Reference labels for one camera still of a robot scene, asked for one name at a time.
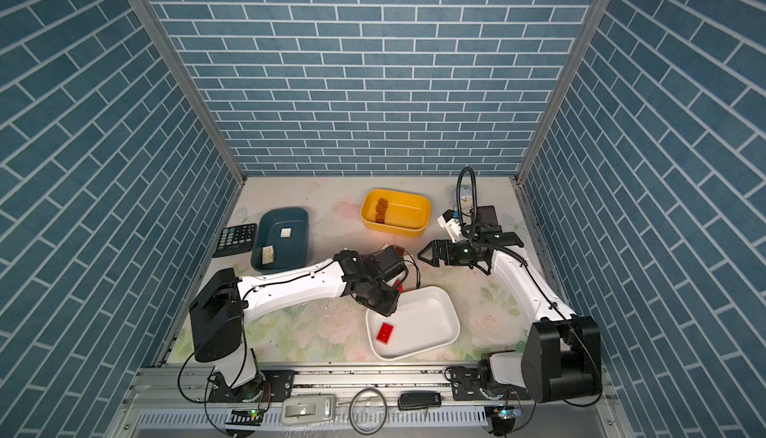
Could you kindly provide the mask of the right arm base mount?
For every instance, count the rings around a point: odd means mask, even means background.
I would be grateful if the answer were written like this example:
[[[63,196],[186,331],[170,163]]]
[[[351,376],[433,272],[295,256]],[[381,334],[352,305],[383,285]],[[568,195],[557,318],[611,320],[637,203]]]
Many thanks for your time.
[[[443,369],[443,375],[455,401],[531,399],[525,388],[492,382],[487,370],[452,365]]]

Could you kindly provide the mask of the brown lego brick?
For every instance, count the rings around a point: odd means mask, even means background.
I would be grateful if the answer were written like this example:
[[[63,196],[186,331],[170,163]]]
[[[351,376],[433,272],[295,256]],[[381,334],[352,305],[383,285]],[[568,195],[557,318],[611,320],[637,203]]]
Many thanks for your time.
[[[377,222],[377,224],[384,224],[386,222],[387,211],[388,201],[384,198],[380,198],[375,206],[375,222]]]

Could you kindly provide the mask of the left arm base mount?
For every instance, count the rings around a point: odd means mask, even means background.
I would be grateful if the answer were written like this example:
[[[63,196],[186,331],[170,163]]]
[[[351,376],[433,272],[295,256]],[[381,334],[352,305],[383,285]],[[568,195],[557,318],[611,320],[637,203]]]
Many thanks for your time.
[[[260,402],[261,404],[283,402],[291,397],[294,370],[265,370],[259,376],[237,388],[230,388],[223,379],[221,372],[215,371],[209,380],[211,389],[207,401],[211,403],[245,403]]]

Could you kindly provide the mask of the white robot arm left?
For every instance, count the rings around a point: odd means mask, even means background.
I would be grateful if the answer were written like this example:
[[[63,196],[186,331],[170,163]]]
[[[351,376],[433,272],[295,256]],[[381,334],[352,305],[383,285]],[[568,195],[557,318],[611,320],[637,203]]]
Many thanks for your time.
[[[246,324],[283,308],[343,296],[391,316],[399,284],[415,264],[403,249],[389,246],[367,255],[343,250],[318,264],[269,276],[238,276],[223,268],[189,306],[193,358],[211,364],[228,388],[240,388],[261,375]]]

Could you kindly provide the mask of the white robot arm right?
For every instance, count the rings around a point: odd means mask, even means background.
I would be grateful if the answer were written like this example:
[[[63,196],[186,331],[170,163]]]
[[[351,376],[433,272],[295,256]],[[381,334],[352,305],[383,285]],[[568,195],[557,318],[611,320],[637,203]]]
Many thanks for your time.
[[[434,240],[417,255],[438,266],[494,274],[510,288],[530,325],[523,351],[492,352],[480,360],[477,386],[488,396],[521,390],[536,403],[598,403],[604,392],[600,329],[564,304],[515,246]]]

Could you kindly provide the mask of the red lego brick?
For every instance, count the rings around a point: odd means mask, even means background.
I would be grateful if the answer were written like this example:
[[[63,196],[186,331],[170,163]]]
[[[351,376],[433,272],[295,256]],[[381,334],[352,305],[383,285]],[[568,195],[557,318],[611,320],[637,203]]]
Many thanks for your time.
[[[391,326],[391,324],[387,324],[387,322],[383,322],[376,334],[375,339],[377,342],[387,344],[391,338],[392,332],[393,326]]]

